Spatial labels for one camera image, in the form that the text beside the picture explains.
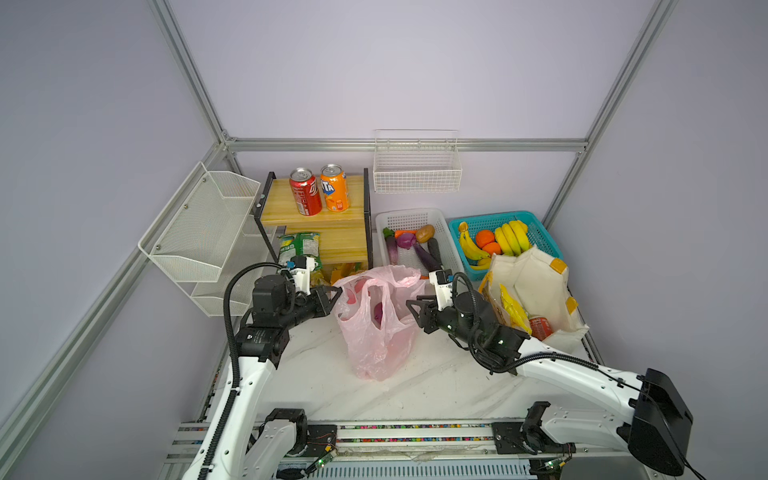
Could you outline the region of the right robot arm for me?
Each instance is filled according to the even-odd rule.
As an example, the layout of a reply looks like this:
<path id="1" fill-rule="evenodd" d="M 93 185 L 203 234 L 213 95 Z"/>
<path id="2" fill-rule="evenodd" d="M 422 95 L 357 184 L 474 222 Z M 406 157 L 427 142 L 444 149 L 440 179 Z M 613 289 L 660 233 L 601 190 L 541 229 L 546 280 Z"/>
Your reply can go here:
<path id="1" fill-rule="evenodd" d="M 609 368 L 506 326 L 479 292 L 459 291 L 459 284 L 469 282 L 463 273 L 436 271 L 430 282 L 434 294 L 405 303 L 425 333 L 444 331 L 490 374 L 539 380 L 594 405 L 592 411 L 557 412 L 547 400 L 534 402 L 510 440 L 514 448 L 571 456 L 576 445 L 585 444 L 627 452 L 668 476 L 693 469 L 687 449 L 694 418 L 668 375 Z"/>

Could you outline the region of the purple onion front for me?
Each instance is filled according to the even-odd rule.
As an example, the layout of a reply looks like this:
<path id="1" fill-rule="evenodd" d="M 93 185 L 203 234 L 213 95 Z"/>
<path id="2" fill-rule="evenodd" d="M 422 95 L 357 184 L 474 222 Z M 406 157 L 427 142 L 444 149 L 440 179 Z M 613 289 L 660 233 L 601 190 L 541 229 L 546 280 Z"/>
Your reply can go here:
<path id="1" fill-rule="evenodd" d="M 373 307 L 373 322 L 380 327 L 383 320 L 383 303 L 379 302 Z"/>

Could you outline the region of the pink plastic grocery bag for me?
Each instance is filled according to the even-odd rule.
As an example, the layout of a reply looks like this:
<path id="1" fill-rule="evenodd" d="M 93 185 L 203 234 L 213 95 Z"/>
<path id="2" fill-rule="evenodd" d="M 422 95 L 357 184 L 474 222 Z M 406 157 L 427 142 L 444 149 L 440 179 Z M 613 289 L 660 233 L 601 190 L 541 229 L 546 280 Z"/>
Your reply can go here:
<path id="1" fill-rule="evenodd" d="M 418 326 L 406 307 L 426 290 L 421 271 L 403 265 L 376 267 L 334 284 L 343 289 L 332 310 L 355 375 L 390 378 L 408 359 Z M 373 307 L 383 303 L 383 320 L 373 322 Z"/>

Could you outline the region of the white canvas tote bag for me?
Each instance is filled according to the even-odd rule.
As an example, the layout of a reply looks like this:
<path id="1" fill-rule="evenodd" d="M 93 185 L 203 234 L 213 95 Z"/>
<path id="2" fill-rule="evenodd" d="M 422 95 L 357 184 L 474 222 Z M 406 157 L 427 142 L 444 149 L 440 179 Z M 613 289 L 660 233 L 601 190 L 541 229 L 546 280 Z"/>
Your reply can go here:
<path id="1" fill-rule="evenodd" d="M 520 256 L 495 255 L 479 287 L 490 302 L 498 321 L 510 326 L 502 309 L 500 288 L 503 284 L 520 302 L 528 319 L 548 319 L 554 333 L 543 342 L 550 347 L 574 353 L 588 332 L 578 313 L 578 302 L 568 289 L 569 269 L 566 263 L 537 247 Z"/>

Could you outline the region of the yellow potato chips bag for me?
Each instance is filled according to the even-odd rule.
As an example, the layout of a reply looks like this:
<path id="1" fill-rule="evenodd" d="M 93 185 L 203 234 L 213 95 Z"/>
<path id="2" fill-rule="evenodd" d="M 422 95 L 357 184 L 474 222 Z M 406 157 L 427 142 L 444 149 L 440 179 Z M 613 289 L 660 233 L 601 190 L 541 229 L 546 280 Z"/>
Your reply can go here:
<path id="1" fill-rule="evenodd" d="M 509 293 L 508 289 L 503 284 L 501 284 L 499 288 L 502 309 L 509 317 L 510 326 L 531 335 L 532 328 L 529 323 L 528 315 L 520 302 Z"/>

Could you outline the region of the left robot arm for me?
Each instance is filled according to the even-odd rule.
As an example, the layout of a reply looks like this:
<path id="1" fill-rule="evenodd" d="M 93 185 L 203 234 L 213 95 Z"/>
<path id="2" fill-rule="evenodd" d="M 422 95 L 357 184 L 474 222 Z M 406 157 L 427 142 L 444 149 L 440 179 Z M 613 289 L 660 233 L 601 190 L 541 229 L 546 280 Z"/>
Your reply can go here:
<path id="1" fill-rule="evenodd" d="M 235 327 L 231 315 L 234 287 L 263 266 L 257 263 L 243 268 L 225 288 L 223 316 L 230 357 L 227 393 L 184 474 L 187 479 L 305 479 L 337 454 L 336 446 L 328 444 L 309 465 L 283 469 L 280 464 L 285 456 L 307 448 L 305 412 L 276 409 L 260 428 L 255 426 L 260 397 L 277 371 L 291 328 L 328 316 L 342 293 L 339 287 L 312 286 L 315 259 L 294 256 L 285 265 L 276 264 L 274 274 L 255 281 L 252 307 Z"/>

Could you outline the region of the dark purple eggplant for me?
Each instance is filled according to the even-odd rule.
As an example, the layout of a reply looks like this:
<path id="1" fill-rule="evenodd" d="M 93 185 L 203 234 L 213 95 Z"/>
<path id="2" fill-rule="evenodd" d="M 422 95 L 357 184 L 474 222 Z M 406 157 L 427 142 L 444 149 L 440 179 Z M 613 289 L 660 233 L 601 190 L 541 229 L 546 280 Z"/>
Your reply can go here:
<path id="1" fill-rule="evenodd" d="M 413 245 L 413 249 L 419 261 L 422 263 L 428 273 L 439 271 L 443 269 L 442 262 L 434 257 L 427 249 L 425 249 L 421 243 L 416 242 Z"/>

